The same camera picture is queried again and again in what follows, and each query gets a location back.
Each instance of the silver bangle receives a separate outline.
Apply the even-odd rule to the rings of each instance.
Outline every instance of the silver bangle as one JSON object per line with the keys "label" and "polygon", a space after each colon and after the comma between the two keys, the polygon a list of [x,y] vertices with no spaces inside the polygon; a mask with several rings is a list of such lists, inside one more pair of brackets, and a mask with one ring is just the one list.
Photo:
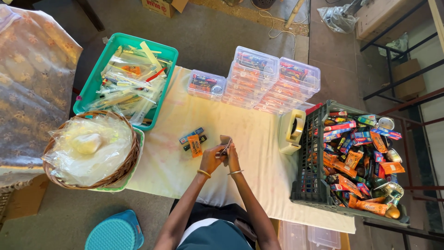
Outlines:
{"label": "silver bangle", "polygon": [[240,172],[242,172],[242,171],[243,171],[243,170],[234,171],[234,172],[229,173],[229,174],[227,174],[227,175],[234,174],[234,173],[240,173]]}

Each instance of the wicker basket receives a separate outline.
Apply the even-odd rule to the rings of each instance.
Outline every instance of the wicker basket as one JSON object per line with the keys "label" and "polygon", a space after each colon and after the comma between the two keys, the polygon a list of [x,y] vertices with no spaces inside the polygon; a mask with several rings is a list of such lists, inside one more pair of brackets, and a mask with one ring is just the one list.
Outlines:
{"label": "wicker basket", "polygon": [[[76,115],[75,117],[80,117],[80,118],[86,118],[86,116],[95,117],[98,115],[106,115],[108,113],[109,112],[105,111],[105,110],[96,110],[96,111],[85,112],[83,114]],[[67,188],[67,189],[87,190],[87,189],[93,189],[93,188],[98,188],[98,187],[107,187],[109,185],[112,185],[115,182],[118,182],[118,181],[122,180],[123,178],[125,178],[125,176],[131,172],[131,170],[134,168],[134,166],[137,162],[137,158],[139,157],[140,144],[137,141],[136,132],[134,132],[134,129],[131,126],[131,124],[128,122],[128,120],[115,112],[112,112],[112,113],[114,113],[115,116],[117,116],[120,120],[125,121],[125,123],[128,125],[128,127],[131,128],[132,137],[133,137],[131,150],[130,150],[128,156],[125,158],[125,161],[120,165],[120,167],[114,173],[110,174],[109,176],[103,178],[101,181],[98,181],[91,186],[80,186],[80,185],[66,184],[60,178],[58,178],[54,175],[51,175],[51,171],[54,169],[54,166],[47,163],[46,161],[43,161],[43,169],[44,169],[46,175],[48,176],[48,178],[53,183],[55,183],[61,187]],[[66,123],[63,123],[59,127],[59,129],[63,129],[65,127],[65,125],[66,125]],[[48,145],[45,148],[44,154],[46,154],[49,150],[52,149],[54,142],[55,142],[54,138],[51,137]]]}

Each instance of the table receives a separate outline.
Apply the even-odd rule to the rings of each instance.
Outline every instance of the table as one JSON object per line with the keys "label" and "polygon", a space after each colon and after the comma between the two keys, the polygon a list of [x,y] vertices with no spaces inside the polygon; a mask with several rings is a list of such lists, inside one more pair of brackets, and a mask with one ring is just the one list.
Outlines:
{"label": "table", "polygon": [[[297,153],[278,150],[279,116],[247,110],[187,93],[191,70],[176,66],[155,127],[145,134],[145,146],[128,189],[180,198],[199,169],[201,158],[192,158],[179,139],[204,128],[208,141],[202,149],[230,135],[239,163],[255,197],[270,218],[355,233],[354,218],[294,204],[289,200],[296,177]],[[198,202],[212,206],[238,203],[244,207],[227,167],[220,165],[202,188]]]}

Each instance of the person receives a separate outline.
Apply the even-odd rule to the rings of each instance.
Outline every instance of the person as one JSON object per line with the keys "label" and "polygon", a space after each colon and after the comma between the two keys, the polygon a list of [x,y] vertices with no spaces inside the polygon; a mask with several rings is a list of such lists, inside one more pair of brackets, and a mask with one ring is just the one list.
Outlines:
{"label": "person", "polygon": [[246,211],[237,204],[217,208],[195,202],[211,173],[226,159],[227,156],[216,157],[224,148],[218,145],[204,151],[196,176],[180,200],[173,203],[155,250],[247,250],[255,249],[256,239],[261,250],[281,249],[270,219],[242,174],[234,143],[227,148],[229,175]]}

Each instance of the packing tape roll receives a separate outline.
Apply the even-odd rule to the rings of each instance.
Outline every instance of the packing tape roll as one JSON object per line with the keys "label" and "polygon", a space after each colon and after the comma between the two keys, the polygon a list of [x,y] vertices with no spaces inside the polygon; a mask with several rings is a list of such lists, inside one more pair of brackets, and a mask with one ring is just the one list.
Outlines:
{"label": "packing tape roll", "polygon": [[291,129],[291,136],[298,137],[301,135],[304,130],[304,122],[301,118],[296,117],[294,119],[293,128]]}

